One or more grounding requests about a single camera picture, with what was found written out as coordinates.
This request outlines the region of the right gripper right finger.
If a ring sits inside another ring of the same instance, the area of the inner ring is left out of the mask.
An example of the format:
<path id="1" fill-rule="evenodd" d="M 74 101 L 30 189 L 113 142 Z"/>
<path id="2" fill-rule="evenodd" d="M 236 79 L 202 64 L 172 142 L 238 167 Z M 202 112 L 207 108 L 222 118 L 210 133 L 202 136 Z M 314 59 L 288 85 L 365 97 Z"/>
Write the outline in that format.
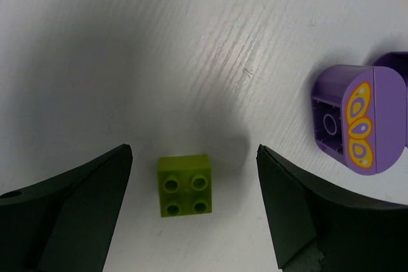
<path id="1" fill-rule="evenodd" d="M 258 177 L 283 271 L 406 271 L 407 207 L 328 182 L 260 145 Z"/>

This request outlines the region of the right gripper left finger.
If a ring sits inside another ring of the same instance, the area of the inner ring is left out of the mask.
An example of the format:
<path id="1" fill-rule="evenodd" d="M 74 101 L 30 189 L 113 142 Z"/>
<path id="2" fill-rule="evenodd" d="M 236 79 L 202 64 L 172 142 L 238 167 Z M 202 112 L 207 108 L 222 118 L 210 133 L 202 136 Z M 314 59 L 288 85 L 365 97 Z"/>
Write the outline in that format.
<path id="1" fill-rule="evenodd" d="M 102 271 L 133 161 L 120 145 L 1 195 L 1 271 Z"/>

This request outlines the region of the green lego brick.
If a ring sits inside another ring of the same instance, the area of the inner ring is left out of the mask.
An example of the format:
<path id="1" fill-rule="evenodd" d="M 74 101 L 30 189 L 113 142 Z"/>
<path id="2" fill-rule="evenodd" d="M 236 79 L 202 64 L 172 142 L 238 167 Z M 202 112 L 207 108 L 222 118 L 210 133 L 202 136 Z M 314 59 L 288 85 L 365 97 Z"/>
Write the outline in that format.
<path id="1" fill-rule="evenodd" d="M 212 167 L 207 155 L 160 157 L 157 184 L 162 217 L 212 212 Z"/>

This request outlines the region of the purple butterfly lego block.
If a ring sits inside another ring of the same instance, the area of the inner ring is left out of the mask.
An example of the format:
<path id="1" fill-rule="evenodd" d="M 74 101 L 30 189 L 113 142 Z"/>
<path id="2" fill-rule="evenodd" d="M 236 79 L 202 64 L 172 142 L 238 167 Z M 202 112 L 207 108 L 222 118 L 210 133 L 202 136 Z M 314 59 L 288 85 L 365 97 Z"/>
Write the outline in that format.
<path id="1" fill-rule="evenodd" d="M 407 52 L 331 66 L 310 97 L 317 146 L 355 173 L 382 173 L 407 147 Z"/>

